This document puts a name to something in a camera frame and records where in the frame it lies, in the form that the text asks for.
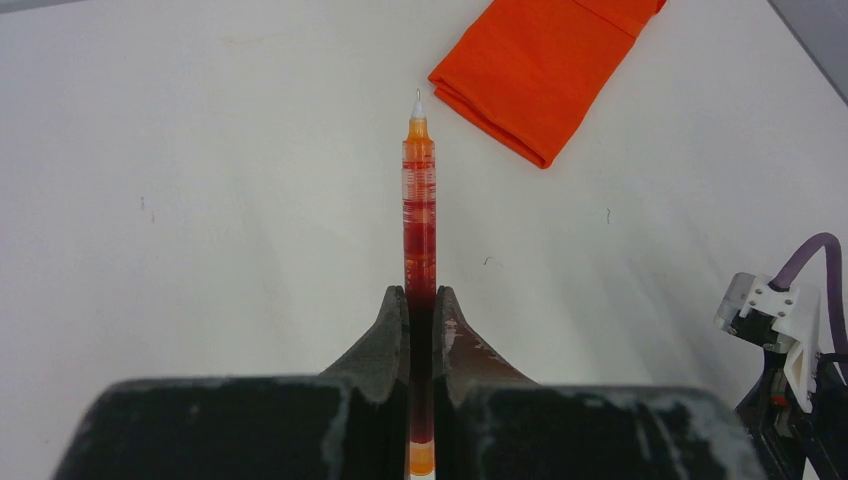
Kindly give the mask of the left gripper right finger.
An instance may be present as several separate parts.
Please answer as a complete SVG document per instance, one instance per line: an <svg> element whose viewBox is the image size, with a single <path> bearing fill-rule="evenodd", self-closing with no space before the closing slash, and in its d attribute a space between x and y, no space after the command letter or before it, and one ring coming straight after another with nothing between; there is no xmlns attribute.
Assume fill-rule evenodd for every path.
<svg viewBox="0 0 848 480"><path fill-rule="evenodd" d="M544 385L466 320L449 287L433 317L440 479L762 479L736 415L666 386Z"/></svg>

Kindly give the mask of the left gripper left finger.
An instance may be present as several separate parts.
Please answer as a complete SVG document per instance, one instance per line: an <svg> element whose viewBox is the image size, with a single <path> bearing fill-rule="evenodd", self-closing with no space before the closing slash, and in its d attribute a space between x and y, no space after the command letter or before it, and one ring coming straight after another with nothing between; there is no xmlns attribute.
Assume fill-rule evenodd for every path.
<svg viewBox="0 0 848 480"><path fill-rule="evenodd" d="M389 287L372 326L316 375L133 379L83 415L58 479L406 479L409 315Z"/></svg>

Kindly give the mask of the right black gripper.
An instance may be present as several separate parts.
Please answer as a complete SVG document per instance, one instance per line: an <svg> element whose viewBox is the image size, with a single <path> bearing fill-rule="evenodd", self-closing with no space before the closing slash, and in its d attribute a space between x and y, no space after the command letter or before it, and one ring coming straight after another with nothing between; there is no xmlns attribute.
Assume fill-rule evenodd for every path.
<svg viewBox="0 0 848 480"><path fill-rule="evenodd" d="M765 350L762 373L735 413L769 479L801 479L811 465L820 479L847 477L847 384L844 354L818 357L817 391L805 413L788 385L786 356Z"/></svg>

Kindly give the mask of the red orange pen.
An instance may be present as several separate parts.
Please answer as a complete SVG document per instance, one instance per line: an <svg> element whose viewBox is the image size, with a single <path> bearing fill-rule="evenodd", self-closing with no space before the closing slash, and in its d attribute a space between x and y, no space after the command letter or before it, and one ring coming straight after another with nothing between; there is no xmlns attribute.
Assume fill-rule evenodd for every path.
<svg viewBox="0 0 848 480"><path fill-rule="evenodd" d="M436 294L436 168L420 91L402 147L404 291L410 321L409 470L426 476L435 469L430 329Z"/></svg>

